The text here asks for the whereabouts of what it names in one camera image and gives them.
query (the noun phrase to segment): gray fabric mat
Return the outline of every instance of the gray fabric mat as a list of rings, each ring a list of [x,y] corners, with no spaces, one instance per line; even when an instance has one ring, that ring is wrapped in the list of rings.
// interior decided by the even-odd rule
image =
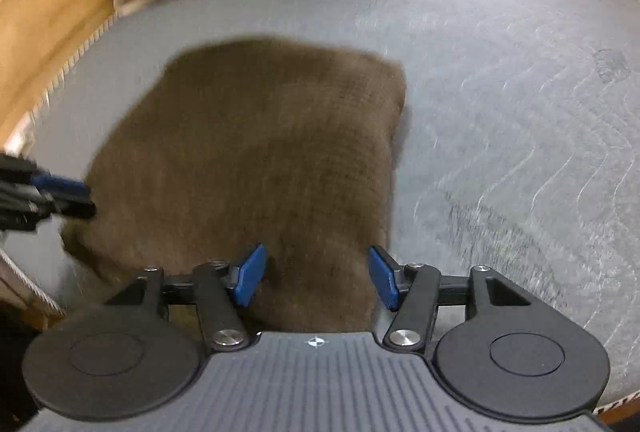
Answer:
[[[640,388],[638,0],[168,1],[119,21],[82,57],[33,156],[81,175],[169,58],[251,33],[401,60],[391,251],[444,274],[494,267],[605,344],[602,402]],[[74,305],[57,227],[4,248]]]

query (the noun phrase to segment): metal screw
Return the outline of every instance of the metal screw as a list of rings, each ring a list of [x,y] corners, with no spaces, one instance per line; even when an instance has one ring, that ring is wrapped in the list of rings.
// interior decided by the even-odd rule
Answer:
[[[398,329],[389,335],[389,341],[395,346],[414,346],[420,341],[420,335],[411,329]]]
[[[223,329],[213,335],[213,341],[219,346],[237,346],[244,340],[244,335],[236,329]]]

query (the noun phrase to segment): brown towel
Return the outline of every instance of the brown towel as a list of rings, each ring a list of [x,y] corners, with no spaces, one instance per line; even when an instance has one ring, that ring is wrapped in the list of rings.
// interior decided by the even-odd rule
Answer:
[[[265,38],[181,55],[99,151],[86,177],[98,215],[68,223],[65,247],[113,281],[261,242],[268,268],[244,317],[365,329],[404,92],[397,65],[353,50]]]

